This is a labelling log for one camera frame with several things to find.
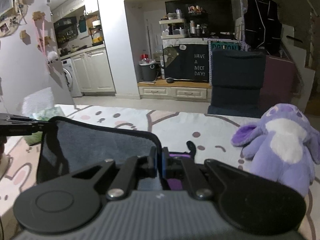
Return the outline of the purple and grey towel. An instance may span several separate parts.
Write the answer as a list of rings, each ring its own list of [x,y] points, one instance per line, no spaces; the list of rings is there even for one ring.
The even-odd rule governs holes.
[[[94,165],[105,159],[116,164],[132,156],[148,156],[161,143],[152,133],[78,122],[61,116],[51,118],[42,133],[37,184]]]

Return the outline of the floral tissue pack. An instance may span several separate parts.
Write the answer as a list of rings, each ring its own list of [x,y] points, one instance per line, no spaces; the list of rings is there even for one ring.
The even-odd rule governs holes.
[[[22,115],[39,121],[48,121],[55,116],[65,116],[61,107],[55,106],[50,87],[26,96],[22,103]]]

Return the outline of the bunny pattern tablecloth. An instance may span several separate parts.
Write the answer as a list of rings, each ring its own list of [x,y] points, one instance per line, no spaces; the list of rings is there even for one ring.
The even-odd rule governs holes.
[[[319,132],[256,118],[99,106],[2,114],[1,239],[319,239]]]

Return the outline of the white washing machine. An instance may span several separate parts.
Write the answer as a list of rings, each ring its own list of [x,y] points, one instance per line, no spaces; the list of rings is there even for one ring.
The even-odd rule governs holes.
[[[80,98],[83,93],[80,91],[80,87],[74,72],[74,67],[70,58],[61,61],[63,71],[65,72],[65,78],[67,82],[68,89],[73,98]]]

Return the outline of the grey trash bin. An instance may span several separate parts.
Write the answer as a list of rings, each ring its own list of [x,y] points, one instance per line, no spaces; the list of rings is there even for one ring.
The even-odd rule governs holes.
[[[153,82],[157,80],[159,64],[155,59],[149,58],[148,54],[142,54],[139,61],[144,82]]]

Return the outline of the black have a nice day curtain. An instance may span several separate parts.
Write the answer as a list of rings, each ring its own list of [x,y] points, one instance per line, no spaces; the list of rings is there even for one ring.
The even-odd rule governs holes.
[[[181,44],[163,49],[166,79],[209,82],[208,44]]]

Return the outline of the dark folding floor chair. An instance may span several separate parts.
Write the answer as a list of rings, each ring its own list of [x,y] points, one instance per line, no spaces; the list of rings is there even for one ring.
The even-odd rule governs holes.
[[[260,118],[266,55],[216,49],[212,54],[212,97],[208,114]]]

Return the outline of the purple plush toy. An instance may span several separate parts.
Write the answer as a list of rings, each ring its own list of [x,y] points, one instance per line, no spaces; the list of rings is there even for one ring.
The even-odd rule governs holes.
[[[308,194],[319,164],[319,131],[296,106],[274,105],[258,122],[239,127],[231,143],[242,147],[252,174]]]

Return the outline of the green poison sign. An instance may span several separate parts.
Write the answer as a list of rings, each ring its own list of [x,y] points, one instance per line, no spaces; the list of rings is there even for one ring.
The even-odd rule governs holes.
[[[209,46],[211,51],[215,49],[239,51],[241,49],[240,43],[232,40],[209,40]]]

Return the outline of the white shelf rack with bottles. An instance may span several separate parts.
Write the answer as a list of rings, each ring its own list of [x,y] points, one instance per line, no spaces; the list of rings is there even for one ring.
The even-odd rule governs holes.
[[[161,39],[186,38],[186,20],[183,18],[182,11],[176,9],[175,12],[168,13],[159,21],[161,28]]]

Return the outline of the black hanging garment bag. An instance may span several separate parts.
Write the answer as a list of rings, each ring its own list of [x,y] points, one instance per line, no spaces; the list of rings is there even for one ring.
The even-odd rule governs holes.
[[[273,0],[247,0],[245,42],[251,51],[280,56],[282,24]]]

